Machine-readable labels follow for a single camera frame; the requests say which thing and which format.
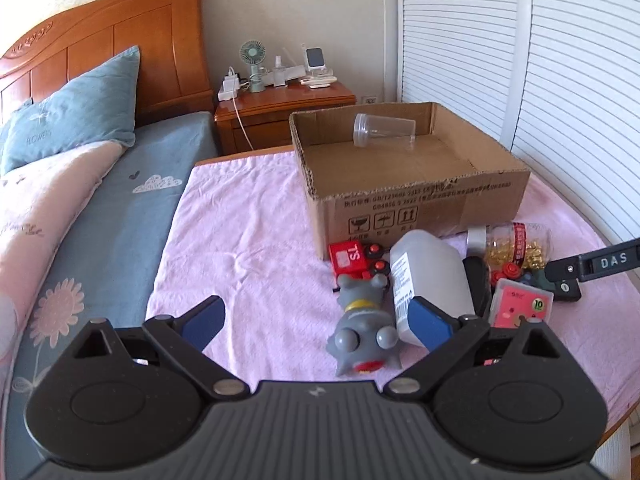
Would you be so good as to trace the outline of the red toy train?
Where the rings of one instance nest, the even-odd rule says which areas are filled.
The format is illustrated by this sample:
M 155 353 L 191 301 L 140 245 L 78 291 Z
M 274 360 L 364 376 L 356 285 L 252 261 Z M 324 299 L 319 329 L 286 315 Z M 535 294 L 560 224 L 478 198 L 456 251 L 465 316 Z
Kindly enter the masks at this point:
M 386 249 L 381 244 L 346 240 L 329 244 L 328 251 L 336 278 L 349 275 L 368 280 L 374 274 L 390 275 L 390 263 L 384 258 Z

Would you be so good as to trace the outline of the white smart display device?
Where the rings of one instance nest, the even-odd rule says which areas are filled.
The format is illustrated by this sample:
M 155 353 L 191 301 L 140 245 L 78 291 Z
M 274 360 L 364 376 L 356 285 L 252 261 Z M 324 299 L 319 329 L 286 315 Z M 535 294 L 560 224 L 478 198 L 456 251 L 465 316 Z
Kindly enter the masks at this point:
M 337 82 L 332 70 L 326 67 L 323 51 L 319 47 L 306 47 L 302 45 L 306 74 L 299 82 L 309 89 L 329 88 Z

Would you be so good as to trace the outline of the wooden headboard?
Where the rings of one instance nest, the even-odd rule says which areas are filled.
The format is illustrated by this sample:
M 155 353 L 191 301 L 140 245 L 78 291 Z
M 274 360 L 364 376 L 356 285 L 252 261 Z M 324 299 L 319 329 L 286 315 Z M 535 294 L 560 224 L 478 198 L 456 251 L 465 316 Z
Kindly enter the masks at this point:
M 202 0 L 94 0 L 47 18 L 1 58 L 1 117 L 40 102 L 130 47 L 140 50 L 136 123 L 210 112 Z

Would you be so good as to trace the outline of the black fidget cube red buttons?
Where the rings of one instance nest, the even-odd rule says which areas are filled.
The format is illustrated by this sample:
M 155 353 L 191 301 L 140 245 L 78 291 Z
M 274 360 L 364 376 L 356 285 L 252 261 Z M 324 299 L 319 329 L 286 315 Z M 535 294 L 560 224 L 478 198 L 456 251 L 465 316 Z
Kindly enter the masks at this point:
M 554 291 L 554 285 L 546 279 L 542 269 L 523 269 L 514 262 L 503 263 L 490 271 L 491 287 L 495 288 L 503 278 L 549 292 Z

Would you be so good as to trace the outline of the blue pillow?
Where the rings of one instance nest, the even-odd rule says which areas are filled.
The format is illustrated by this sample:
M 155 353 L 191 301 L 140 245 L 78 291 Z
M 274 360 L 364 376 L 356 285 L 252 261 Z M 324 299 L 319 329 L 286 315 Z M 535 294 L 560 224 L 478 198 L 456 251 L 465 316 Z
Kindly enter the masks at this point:
M 6 129 L 2 174 L 93 142 L 133 146 L 139 70 L 133 46 L 17 110 Z

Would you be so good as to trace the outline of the capsule bottle silver cap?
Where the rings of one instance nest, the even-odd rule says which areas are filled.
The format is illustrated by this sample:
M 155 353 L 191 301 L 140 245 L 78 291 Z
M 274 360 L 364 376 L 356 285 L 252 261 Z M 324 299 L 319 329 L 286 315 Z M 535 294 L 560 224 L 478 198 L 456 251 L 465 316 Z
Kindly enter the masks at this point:
M 470 226 L 466 253 L 483 257 L 494 269 L 515 263 L 523 270 L 541 270 L 551 255 L 550 231 L 542 224 L 523 222 Z

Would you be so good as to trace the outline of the clear plastic cup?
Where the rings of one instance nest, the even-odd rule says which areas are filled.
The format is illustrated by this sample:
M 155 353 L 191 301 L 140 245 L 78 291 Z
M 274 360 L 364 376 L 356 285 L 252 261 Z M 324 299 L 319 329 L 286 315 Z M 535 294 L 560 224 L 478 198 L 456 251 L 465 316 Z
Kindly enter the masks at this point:
M 352 140 L 356 148 L 412 151 L 416 143 L 413 119 L 359 113 L 354 119 Z

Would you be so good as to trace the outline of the black oval case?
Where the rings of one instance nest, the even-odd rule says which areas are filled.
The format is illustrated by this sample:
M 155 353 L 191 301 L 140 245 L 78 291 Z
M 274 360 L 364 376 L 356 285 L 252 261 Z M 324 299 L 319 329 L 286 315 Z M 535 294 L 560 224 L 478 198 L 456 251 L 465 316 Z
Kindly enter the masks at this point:
M 488 318 L 492 292 L 489 266 L 483 258 L 467 256 L 462 260 L 472 298 L 474 312 L 479 318 Z

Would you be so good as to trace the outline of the wooden nightstand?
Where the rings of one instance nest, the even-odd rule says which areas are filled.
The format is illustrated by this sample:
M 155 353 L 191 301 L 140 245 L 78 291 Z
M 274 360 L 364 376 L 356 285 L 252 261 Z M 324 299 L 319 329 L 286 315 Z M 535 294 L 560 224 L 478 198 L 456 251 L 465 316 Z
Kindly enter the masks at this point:
M 243 92 L 217 106 L 214 118 L 221 153 L 232 155 L 288 145 L 288 118 L 292 113 L 355 104 L 356 96 L 340 82 L 314 90 L 294 81 L 287 87 Z

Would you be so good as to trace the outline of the white frosted plastic container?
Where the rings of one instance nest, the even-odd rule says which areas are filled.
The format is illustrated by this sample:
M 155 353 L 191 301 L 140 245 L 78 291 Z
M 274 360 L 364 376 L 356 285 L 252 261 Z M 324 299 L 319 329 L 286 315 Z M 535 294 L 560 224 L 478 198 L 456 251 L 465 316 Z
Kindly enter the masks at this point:
M 460 252 L 423 230 L 407 232 L 390 250 L 393 300 L 398 336 L 423 347 L 409 327 L 408 307 L 420 296 L 453 318 L 474 314 Z

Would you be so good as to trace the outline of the pink card pack box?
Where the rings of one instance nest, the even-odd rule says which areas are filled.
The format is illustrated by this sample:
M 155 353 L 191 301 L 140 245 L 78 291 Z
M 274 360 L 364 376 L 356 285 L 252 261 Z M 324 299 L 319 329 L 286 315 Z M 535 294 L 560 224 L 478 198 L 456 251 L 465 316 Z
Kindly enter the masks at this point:
M 552 292 L 500 278 L 492 296 L 488 321 L 495 328 L 518 328 L 525 321 L 548 322 L 552 304 Z

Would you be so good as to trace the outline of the pink floral duvet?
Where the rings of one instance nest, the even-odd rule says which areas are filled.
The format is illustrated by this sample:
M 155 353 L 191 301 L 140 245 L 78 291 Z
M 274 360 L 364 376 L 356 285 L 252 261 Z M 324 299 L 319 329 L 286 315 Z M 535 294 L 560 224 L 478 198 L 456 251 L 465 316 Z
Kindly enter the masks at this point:
M 7 368 L 35 296 L 66 233 L 122 156 L 94 142 L 1 178 L 1 367 Z

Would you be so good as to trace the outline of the grey rhino toy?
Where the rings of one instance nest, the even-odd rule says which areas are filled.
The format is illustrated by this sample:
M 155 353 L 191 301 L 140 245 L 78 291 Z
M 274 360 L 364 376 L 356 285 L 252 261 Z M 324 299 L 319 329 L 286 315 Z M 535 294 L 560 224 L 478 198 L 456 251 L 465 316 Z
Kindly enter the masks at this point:
M 337 302 L 343 315 L 326 343 L 334 357 L 337 377 L 374 373 L 389 366 L 399 370 L 400 340 L 395 318 L 383 308 L 388 279 L 337 278 Z

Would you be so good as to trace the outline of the brown cardboard box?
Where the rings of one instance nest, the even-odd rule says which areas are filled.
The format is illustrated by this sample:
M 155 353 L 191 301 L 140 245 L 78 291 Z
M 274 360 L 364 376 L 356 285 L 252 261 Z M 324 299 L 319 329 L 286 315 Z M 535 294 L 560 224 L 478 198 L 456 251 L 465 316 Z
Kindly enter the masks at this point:
M 413 120 L 414 147 L 358 148 L 352 129 L 360 113 Z M 321 259 L 345 240 L 390 247 L 414 229 L 449 236 L 509 223 L 529 180 L 498 141 L 437 103 L 307 110 L 288 122 Z

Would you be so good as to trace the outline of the pink table cloth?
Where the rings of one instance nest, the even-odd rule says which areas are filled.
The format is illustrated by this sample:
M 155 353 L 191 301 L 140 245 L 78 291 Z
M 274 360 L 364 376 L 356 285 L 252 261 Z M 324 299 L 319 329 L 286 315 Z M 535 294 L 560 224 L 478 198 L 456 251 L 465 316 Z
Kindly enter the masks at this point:
M 250 385 L 329 382 L 326 352 L 342 311 L 314 250 L 293 152 L 195 167 L 179 200 L 146 312 L 178 316 L 208 296 L 226 305 L 206 354 Z M 619 422 L 639 399 L 639 293 L 625 274 L 582 284 L 552 308 L 552 330 Z

